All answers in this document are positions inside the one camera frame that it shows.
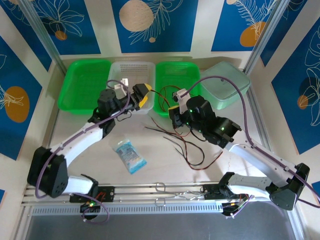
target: basket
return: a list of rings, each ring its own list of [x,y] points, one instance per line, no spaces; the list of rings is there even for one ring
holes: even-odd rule
[[[65,75],[58,107],[73,114],[89,115],[98,106],[100,92],[106,88],[111,63],[105,59],[73,62]]]
[[[191,62],[160,62],[156,65],[155,72],[155,90],[168,100],[171,107],[178,105],[172,98],[173,93],[179,89],[188,90],[200,79],[198,66]],[[200,95],[200,84],[196,85],[190,94]],[[168,118],[168,108],[164,99],[156,95],[153,110],[160,116]]]
[[[132,87],[136,84],[149,84],[152,89],[155,88],[156,66],[152,62],[147,61],[118,61],[111,65],[108,80],[128,79],[128,88],[132,91]],[[148,100],[139,111],[133,111],[133,114],[147,114],[154,107],[155,94],[149,92]]]

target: white table surface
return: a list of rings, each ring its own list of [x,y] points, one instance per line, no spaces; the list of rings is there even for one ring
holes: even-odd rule
[[[254,140],[260,142],[248,99],[245,98],[245,101],[249,132]],[[215,110],[215,113],[217,116],[231,119],[244,128],[243,108],[240,101],[223,110]],[[73,115],[60,111],[50,145],[58,144],[78,131],[89,117],[89,115]],[[163,136],[167,136],[166,134],[144,128],[144,126],[155,127],[151,117],[167,131],[172,131],[171,120],[159,116],[153,110],[148,115],[133,114],[131,118],[122,122],[116,121],[116,126],[108,136],[90,146],[71,163],[68,168],[69,175],[86,174],[96,179],[100,184],[218,182],[226,172],[235,172],[245,176],[264,176],[241,157],[226,150],[208,169],[192,170],[182,156],[176,152],[174,148],[176,146],[163,138]],[[129,139],[146,159],[147,164],[131,175],[111,147],[112,139],[115,138]],[[201,167],[207,166],[221,151],[220,147],[208,142],[201,142],[191,134],[185,139],[194,142],[203,149],[205,160]],[[242,131],[238,133],[236,141],[244,142],[244,140],[244,131]],[[198,163],[202,160],[202,154],[198,149],[188,144],[188,158],[190,162]]]

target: green basket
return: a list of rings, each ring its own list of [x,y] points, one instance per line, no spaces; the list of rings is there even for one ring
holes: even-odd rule
[[[177,102],[174,102],[172,93],[177,92],[179,90],[178,88],[188,90],[199,79],[199,68],[191,62],[167,61],[160,62],[155,67],[155,90],[168,100],[171,107],[178,105]],[[195,86],[190,94],[194,96],[200,95],[200,84]],[[156,94],[153,110],[160,116],[168,118],[168,108],[169,107],[165,103],[164,99]]]
[[[98,106],[100,92],[106,88],[111,62],[82,59],[73,62],[65,75],[58,107],[73,114],[89,115]]]

